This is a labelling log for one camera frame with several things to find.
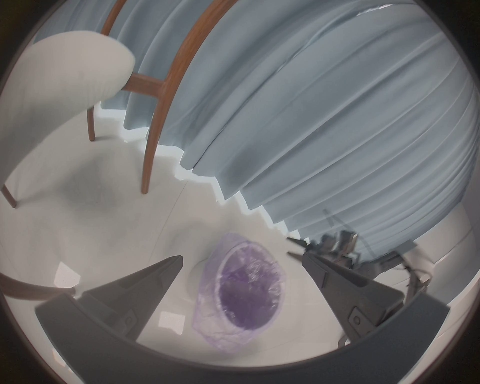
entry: blue curtain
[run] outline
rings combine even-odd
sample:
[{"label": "blue curtain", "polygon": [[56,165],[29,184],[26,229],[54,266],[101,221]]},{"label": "blue curtain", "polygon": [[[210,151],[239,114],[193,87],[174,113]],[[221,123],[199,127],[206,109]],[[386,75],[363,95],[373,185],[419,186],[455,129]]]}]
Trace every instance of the blue curtain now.
[{"label": "blue curtain", "polygon": [[[111,36],[135,70],[166,77],[212,0],[129,0]],[[114,1],[70,0],[37,40],[101,29]],[[124,127],[155,100],[120,92]],[[364,260],[415,239],[460,200],[477,157],[479,100],[458,53],[413,1],[240,0],[208,36],[160,138],[181,165],[241,191],[318,240],[358,231]],[[329,215],[339,220],[332,222]]]}]

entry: floor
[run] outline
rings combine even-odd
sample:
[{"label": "floor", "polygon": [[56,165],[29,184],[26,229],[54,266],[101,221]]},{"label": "floor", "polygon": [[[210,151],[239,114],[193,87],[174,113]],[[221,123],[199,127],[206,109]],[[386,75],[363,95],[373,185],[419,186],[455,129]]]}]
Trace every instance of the floor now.
[{"label": "floor", "polygon": [[[159,147],[150,192],[140,193],[146,129],[126,131],[123,114],[96,108],[97,140],[81,114],[50,135],[17,168],[8,187],[16,210],[0,199],[0,268],[33,284],[72,286],[79,293],[181,254],[184,267],[138,342],[168,355],[227,366],[265,366],[337,348],[342,330],[323,296],[287,251],[286,228],[241,195],[224,201],[214,178],[179,166],[181,151]],[[217,351],[191,327],[192,269],[227,232],[262,244],[288,276],[283,310],[273,326],[240,352]],[[34,302],[9,300],[46,360],[65,367],[33,313]]]}]

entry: white light patch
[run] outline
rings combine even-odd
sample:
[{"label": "white light patch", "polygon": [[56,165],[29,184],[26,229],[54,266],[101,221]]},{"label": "white light patch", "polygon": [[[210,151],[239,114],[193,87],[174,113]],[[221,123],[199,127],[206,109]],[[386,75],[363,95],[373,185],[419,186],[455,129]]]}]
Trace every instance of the white light patch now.
[{"label": "white light patch", "polygon": [[52,352],[53,352],[53,359],[55,359],[55,361],[60,364],[62,367],[66,367],[67,366],[67,363],[65,362],[64,359],[61,358],[60,354],[57,352],[57,350],[55,348],[52,348]]},{"label": "white light patch", "polygon": [[171,329],[177,335],[183,333],[183,326],[185,325],[185,316],[176,313],[162,311],[160,313],[160,320],[158,326],[160,328]]},{"label": "white light patch", "polygon": [[63,262],[60,262],[53,284],[58,288],[71,288],[80,282],[80,275]]}]

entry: purple trash bag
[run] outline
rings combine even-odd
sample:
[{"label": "purple trash bag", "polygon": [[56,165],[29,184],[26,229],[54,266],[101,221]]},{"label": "purple trash bag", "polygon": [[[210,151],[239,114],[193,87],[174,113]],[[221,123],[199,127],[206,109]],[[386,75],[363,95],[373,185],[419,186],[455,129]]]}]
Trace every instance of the purple trash bag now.
[{"label": "purple trash bag", "polygon": [[285,274],[260,244],[228,233],[207,260],[193,313],[193,328],[214,347],[238,351],[275,321]]}]

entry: curtain fold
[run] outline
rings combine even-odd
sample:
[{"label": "curtain fold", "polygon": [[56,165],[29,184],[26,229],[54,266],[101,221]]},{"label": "curtain fold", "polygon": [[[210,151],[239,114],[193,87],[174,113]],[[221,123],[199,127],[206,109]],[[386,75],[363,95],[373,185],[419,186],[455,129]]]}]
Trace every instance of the curtain fold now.
[{"label": "curtain fold", "polygon": [[[69,0],[36,39],[99,31],[114,2]],[[110,36],[134,53],[135,71],[164,79],[211,2],[128,0]],[[155,103],[121,91],[102,107],[126,109],[124,127],[136,129]],[[461,200],[478,126],[468,70],[413,1],[240,0],[194,57],[160,144],[302,237],[347,224],[368,260]]]}]

